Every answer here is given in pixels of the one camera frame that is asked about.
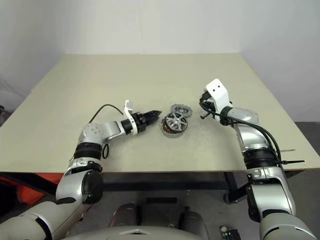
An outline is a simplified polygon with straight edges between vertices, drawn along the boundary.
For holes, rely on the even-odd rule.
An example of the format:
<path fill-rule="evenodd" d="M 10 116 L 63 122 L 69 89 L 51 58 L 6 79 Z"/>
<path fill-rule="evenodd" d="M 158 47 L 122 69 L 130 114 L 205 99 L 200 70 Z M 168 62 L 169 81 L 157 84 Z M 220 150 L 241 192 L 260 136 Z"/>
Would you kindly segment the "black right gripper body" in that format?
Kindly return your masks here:
<path fill-rule="evenodd" d="M 210 113 L 210 115 L 214 118 L 215 114 L 212 114 L 212 113 L 215 113 L 216 109 L 215 109 L 214 103 L 212 101 L 210 101 L 211 95 L 209 94 L 208 91 L 205 91 L 202 94 L 202 97 L 203 97 L 204 107 L 206 108 L 205 112 Z"/>

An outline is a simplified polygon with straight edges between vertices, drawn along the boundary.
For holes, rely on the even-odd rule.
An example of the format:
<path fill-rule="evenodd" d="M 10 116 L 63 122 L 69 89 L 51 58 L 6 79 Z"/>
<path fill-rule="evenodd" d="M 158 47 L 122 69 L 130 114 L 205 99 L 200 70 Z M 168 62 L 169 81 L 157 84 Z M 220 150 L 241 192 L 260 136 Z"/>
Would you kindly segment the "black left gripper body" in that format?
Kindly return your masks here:
<path fill-rule="evenodd" d="M 132 115 L 134 122 L 137 127 L 137 132 L 142 133 L 146 130 L 147 126 L 149 125 L 149 114 L 148 113 L 140 113 L 135 112 Z"/>

